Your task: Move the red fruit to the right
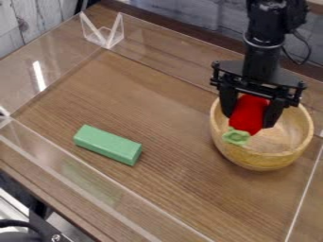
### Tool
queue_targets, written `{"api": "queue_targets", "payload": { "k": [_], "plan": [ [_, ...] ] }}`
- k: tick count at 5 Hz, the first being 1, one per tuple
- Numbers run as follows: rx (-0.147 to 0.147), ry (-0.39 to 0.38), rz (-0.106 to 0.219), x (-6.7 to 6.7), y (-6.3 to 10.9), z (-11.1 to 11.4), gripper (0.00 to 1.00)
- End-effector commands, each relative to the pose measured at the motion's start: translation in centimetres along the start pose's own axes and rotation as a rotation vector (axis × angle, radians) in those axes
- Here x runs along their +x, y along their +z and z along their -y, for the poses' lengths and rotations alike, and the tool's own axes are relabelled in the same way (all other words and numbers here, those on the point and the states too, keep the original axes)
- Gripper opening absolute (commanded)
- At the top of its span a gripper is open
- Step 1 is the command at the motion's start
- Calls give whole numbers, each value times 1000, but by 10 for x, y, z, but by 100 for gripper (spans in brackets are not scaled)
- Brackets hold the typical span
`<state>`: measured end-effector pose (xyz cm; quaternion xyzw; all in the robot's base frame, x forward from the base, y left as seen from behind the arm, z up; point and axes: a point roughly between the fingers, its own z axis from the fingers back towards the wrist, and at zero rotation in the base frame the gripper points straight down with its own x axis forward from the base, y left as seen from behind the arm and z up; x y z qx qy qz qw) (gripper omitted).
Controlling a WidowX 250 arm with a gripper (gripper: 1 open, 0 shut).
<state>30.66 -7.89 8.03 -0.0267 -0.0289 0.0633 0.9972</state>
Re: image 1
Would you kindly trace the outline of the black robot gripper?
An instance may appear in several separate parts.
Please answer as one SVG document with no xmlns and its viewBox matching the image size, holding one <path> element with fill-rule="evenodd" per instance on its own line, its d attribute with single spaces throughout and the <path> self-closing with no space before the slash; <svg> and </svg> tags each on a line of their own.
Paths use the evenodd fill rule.
<svg viewBox="0 0 323 242">
<path fill-rule="evenodd" d="M 243 74 L 242 60 L 212 62 L 211 85 L 218 87 L 220 109 L 231 117 L 239 94 L 248 94 L 271 100 L 266 107 L 263 128 L 275 126 L 288 106 L 298 107 L 307 83 L 291 71 L 278 68 L 270 78 L 254 78 Z"/>
</svg>

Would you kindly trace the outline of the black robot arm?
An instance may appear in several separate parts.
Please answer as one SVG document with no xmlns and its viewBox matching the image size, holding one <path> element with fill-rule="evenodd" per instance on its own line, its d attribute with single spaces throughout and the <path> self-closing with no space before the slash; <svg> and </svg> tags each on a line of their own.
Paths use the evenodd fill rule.
<svg viewBox="0 0 323 242">
<path fill-rule="evenodd" d="M 215 61 L 210 84 L 219 90 L 222 113 L 230 117 L 240 94 L 268 101 L 260 124 L 275 126 L 283 110 L 300 103 L 306 82 L 280 67 L 288 34 L 307 22 L 307 0 L 246 0 L 248 26 L 242 60 Z"/>
</svg>

